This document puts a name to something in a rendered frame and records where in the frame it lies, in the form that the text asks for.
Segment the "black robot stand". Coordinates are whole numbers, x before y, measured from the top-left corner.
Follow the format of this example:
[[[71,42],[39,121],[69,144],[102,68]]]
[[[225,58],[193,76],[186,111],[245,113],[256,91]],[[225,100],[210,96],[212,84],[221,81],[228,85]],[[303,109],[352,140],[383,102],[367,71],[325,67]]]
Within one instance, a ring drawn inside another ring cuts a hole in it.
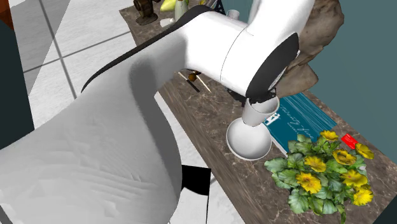
[[[199,195],[208,196],[211,185],[211,169],[182,165],[182,187]]]

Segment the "white bowl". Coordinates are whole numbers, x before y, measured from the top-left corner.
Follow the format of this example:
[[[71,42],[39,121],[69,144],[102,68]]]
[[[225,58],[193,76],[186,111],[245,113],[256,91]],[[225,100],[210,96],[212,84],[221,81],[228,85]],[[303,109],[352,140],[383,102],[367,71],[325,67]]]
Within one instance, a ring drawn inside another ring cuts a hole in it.
[[[230,151],[243,160],[259,160],[265,157],[272,145],[272,137],[263,123],[252,127],[242,118],[235,119],[226,130],[226,143]]]

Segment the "dark blue lattice tower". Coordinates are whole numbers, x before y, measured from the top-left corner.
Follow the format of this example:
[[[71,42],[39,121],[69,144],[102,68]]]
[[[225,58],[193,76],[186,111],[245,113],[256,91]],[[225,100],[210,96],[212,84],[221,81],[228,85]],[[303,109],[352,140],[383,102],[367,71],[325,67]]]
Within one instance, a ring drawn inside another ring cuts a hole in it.
[[[222,4],[221,0],[215,0],[215,2],[212,5],[212,9],[215,12],[218,12],[220,14],[226,15],[225,9],[223,7],[223,4]]]

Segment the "pale green bottle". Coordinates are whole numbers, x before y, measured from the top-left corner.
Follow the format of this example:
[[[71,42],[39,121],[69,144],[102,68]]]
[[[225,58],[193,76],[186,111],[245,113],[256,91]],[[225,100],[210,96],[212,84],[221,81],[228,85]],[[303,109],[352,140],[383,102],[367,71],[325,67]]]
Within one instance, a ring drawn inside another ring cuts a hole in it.
[[[189,0],[176,0],[174,7],[174,20],[178,21],[188,11]]]

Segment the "wooden stick with brown ball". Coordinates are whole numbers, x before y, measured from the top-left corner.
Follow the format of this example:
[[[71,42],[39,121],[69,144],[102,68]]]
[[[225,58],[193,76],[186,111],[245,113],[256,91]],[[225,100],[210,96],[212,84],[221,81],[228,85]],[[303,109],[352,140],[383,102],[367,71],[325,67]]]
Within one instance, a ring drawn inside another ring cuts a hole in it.
[[[211,90],[209,89],[209,87],[204,83],[204,81],[201,79],[201,77],[199,76],[201,74],[201,72],[198,71],[193,71],[192,73],[190,73],[188,75],[188,79],[190,81],[195,81],[195,80],[199,80],[201,82],[201,84],[203,84],[203,86],[211,93]]]

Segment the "brown rock-shaped figure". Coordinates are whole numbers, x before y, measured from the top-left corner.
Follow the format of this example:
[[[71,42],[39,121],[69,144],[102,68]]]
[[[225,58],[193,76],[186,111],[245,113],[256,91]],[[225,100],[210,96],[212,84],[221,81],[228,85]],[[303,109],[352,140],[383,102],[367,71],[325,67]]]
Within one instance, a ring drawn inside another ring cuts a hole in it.
[[[339,0],[315,1],[300,34],[300,54],[290,63],[276,85],[278,97],[298,94],[318,82],[317,74],[309,66],[309,62],[330,44],[343,23],[344,14]]]

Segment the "yellow-green fruit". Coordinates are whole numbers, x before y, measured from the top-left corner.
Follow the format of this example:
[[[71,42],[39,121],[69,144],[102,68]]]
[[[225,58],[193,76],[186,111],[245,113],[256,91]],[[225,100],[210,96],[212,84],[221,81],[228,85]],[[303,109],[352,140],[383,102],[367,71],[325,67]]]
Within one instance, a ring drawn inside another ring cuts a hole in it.
[[[160,11],[162,12],[174,11],[176,1],[177,0],[164,0],[160,7]]]

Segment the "small red card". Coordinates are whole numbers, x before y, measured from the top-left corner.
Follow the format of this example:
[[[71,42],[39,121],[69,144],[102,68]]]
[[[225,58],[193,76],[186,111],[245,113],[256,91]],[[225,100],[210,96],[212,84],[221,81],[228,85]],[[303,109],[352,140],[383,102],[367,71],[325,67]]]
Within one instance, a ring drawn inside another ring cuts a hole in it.
[[[343,137],[341,137],[341,140],[352,150],[354,150],[358,144],[358,141],[350,134],[345,134]]]

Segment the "teal book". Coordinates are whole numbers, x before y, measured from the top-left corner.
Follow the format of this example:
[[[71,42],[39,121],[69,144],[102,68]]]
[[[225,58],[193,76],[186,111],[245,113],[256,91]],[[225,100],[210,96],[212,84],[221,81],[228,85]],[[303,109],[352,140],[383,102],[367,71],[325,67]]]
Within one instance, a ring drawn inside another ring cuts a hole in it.
[[[320,132],[334,128],[337,123],[303,93],[299,93],[280,99],[279,109],[264,124],[272,135],[273,143],[282,153],[287,153],[288,141],[296,141],[298,134],[315,142]]]

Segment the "yellow flower plant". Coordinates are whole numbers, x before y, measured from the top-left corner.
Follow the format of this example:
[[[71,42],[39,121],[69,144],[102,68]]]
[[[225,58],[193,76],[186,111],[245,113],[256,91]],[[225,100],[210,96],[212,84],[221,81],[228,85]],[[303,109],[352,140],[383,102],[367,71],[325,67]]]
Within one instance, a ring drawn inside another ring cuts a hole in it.
[[[374,153],[367,145],[354,143],[345,150],[334,131],[323,130],[315,142],[299,134],[288,149],[285,157],[270,159],[264,166],[276,186],[289,190],[288,206],[294,213],[340,213],[340,224],[345,224],[345,201],[355,206],[372,201],[365,161]]]

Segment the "dark brown figure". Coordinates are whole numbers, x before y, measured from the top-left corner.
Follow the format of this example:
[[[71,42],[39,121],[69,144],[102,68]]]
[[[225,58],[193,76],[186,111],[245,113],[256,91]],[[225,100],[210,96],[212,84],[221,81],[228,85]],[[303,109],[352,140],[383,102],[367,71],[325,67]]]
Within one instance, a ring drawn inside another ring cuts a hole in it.
[[[148,25],[157,20],[158,15],[154,12],[153,2],[159,3],[160,0],[133,0],[135,8],[140,14],[136,19],[139,25]]]

